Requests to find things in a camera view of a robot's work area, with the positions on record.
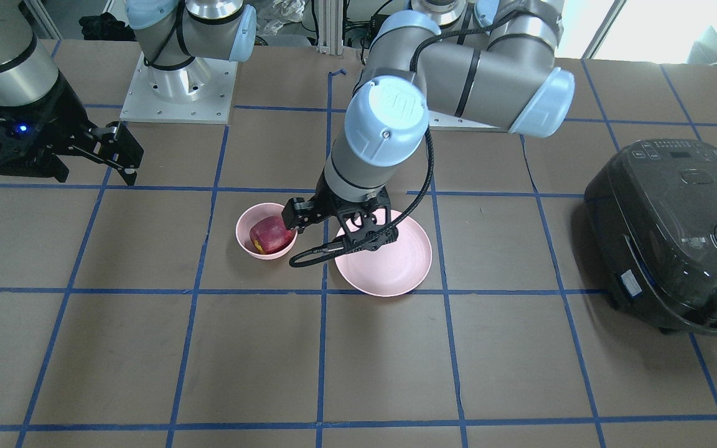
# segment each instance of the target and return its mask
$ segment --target white label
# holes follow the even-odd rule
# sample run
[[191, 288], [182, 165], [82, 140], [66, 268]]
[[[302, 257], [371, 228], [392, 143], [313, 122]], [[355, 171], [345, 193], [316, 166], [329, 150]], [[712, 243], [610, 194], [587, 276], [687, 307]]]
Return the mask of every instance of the white label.
[[638, 280], [635, 280], [635, 275], [632, 274], [631, 269], [627, 269], [627, 272], [621, 274], [621, 282], [624, 283], [624, 287], [626, 287], [627, 292], [629, 292], [629, 297], [635, 297], [643, 292], [638, 284]]

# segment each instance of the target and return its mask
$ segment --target robotic arm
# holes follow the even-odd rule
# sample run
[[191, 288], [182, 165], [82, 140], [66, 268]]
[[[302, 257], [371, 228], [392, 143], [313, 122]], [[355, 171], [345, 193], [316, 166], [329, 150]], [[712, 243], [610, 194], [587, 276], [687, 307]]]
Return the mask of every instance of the robotic arm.
[[97, 128], [29, 24], [0, 0], [0, 175], [68, 178], [83, 156], [134, 185], [143, 149], [120, 122]]
[[[291, 258], [293, 267], [310, 266], [346, 253], [377, 250], [398, 237], [396, 224], [424, 197], [433, 172], [429, 107], [506, 129], [546, 137], [566, 117], [574, 96], [574, 76], [554, 68], [561, 35], [563, 0], [480, 0], [427, 3], [430, 14], [396, 12], [384, 22], [370, 46], [315, 195], [291, 198], [284, 208], [288, 229], [336, 217], [344, 235]], [[431, 17], [463, 15], [442, 33]], [[469, 28], [474, 21], [479, 27]], [[461, 37], [473, 36], [472, 39]], [[426, 137], [426, 181], [400, 217], [390, 220], [387, 181]], [[373, 213], [385, 209], [386, 224]], [[351, 231], [352, 223], [358, 230]]]

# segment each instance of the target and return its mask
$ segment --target pink plate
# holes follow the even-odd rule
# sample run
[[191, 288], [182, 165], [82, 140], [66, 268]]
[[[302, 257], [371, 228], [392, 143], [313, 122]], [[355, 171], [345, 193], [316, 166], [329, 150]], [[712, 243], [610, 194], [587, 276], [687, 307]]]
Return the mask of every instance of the pink plate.
[[[384, 224], [384, 210], [375, 212], [379, 224]], [[400, 212], [392, 210], [392, 219]], [[400, 236], [375, 252], [362, 250], [336, 258], [342, 277], [359, 291], [378, 297], [405, 294], [419, 286], [428, 275], [433, 251], [427, 233], [410, 216], [398, 226]]]

